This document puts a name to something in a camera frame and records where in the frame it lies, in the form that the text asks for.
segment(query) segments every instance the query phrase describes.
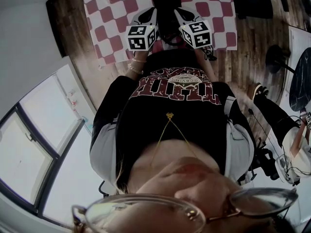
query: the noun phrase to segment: wrist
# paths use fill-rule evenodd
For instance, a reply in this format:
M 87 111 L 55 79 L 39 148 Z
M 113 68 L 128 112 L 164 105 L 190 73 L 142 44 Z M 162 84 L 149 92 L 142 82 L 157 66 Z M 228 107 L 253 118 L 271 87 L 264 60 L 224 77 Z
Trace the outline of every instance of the wrist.
M 137 70 L 143 70 L 145 63 L 144 62 L 132 61 L 131 66 Z
M 149 54 L 148 51 L 136 51 L 135 57 L 133 59 L 145 62 L 148 57 L 148 54 Z

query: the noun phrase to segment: checkered tablecloth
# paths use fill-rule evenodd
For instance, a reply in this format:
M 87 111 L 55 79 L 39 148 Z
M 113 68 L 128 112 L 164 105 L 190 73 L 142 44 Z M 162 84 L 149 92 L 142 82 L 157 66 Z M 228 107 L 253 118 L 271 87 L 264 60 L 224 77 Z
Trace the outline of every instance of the checkered tablecloth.
M 196 10 L 212 28 L 215 49 L 237 50 L 233 0 L 181 0 Z M 152 7 L 152 0 L 84 0 L 88 26 L 100 66 L 131 58 L 126 26 L 135 14 Z

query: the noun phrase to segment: sneaker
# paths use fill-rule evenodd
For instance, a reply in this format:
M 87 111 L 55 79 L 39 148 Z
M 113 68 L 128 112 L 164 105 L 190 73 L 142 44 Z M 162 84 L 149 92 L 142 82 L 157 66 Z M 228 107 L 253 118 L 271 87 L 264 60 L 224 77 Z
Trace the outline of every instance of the sneaker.
M 262 89 L 262 94 L 263 94 L 264 96 L 268 96 L 268 93 L 269 93 L 269 90 L 268 90 L 268 88 L 265 86 L 265 87 Z
M 262 87 L 261 83 L 255 83 L 250 85 L 247 95 L 252 101 L 254 101 L 256 95 L 263 94 L 264 96 L 267 96 L 268 92 L 269 90 L 266 87 Z

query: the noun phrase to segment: eyeglass frame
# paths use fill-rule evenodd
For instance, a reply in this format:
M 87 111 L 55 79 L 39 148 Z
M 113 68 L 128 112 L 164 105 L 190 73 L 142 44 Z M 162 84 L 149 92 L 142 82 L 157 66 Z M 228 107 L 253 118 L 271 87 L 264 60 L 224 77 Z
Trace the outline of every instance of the eyeglass frame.
M 272 210 L 271 212 L 267 212 L 267 213 L 257 213 L 257 215 L 248 215 L 245 212 L 243 212 L 242 210 L 238 209 L 237 207 L 235 207 L 232 204 L 232 197 L 233 196 L 237 196 L 240 193 L 246 193 L 246 192 L 250 192 L 250 191 L 270 191 L 271 193 L 275 192 L 284 192 L 287 191 L 289 194 L 294 196 L 294 199 L 292 198 L 292 202 L 290 202 L 288 205 L 280 207 L 279 209 L 275 209 Z M 204 228 L 204 226 L 212 221 L 216 221 L 216 220 L 220 220 L 220 219 L 224 219 L 224 218 L 229 218 L 229 217 L 234 217 L 234 216 L 245 216 L 245 217 L 249 217 L 249 218 L 257 218 L 257 219 L 261 219 L 261 218 L 267 218 L 270 216 L 275 216 L 280 214 L 281 212 L 285 211 L 286 209 L 290 208 L 293 203 L 298 199 L 298 194 L 296 193 L 296 190 L 288 190 L 288 189 L 282 189 L 282 188 L 249 188 L 249 189 L 243 189 L 243 190 L 238 190 L 232 194 L 230 194 L 229 196 L 229 205 L 231 207 L 232 212 L 230 214 L 224 215 L 224 216 L 215 216 L 215 217 L 209 217 L 206 218 L 202 212 L 202 210 L 200 208 L 198 208 L 197 206 L 195 206 L 192 203 L 189 203 L 187 201 L 184 200 L 180 200 L 180 199 L 176 199 L 176 198 L 172 198 L 172 197 L 167 197 L 167 196 L 162 196 L 162 195 L 155 195 L 155 194 L 121 194 L 121 195 L 112 195 L 100 200 L 97 200 L 95 202 L 93 202 L 91 205 L 89 205 L 87 208 L 82 207 L 80 205 L 73 205 L 71 207 L 71 212 L 72 212 L 72 216 L 73 216 L 73 224 L 75 226 L 87 226 L 89 227 L 91 230 L 95 230 L 97 231 L 97 229 L 94 229 L 91 222 L 88 221 L 87 217 L 86 217 L 86 213 L 87 211 L 95 204 L 101 204 L 101 203 L 109 203 L 109 202 L 113 202 L 119 199 L 136 199 L 137 201 L 142 200 L 141 202 L 143 202 L 145 199 L 149 199 L 151 202 L 160 202 L 160 200 L 164 200 L 166 202 L 170 202 L 170 203 L 175 203 L 175 204 L 179 204 L 181 206 L 188 206 L 192 209 L 195 209 L 197 214 L 201 214 L 203 215 L 202 218 L 204 219 L 204 224 L 202 224 L 201 229 Z M 85 222 L 82 222 L 81 219 L 78 218 L 78 216 L 75 214 L 74 209 L 77 209 L 79 211 L 80 214 L 85 216 Z

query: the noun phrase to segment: black pants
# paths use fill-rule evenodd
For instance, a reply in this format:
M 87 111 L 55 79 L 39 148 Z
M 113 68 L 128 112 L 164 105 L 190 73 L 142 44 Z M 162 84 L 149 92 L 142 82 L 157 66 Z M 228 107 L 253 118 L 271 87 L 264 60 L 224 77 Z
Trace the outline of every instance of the black pants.
M 287 113 L 276 103 L 267 99 L 264 95 L 256 95 L 254 98 L 254 104 L 270 124 L 276 135 L 278 144 L 282 147 L 282 142 L 288 131 L 293 127 L 299 127 L 299 125 L 291 117 L 288 117 Z

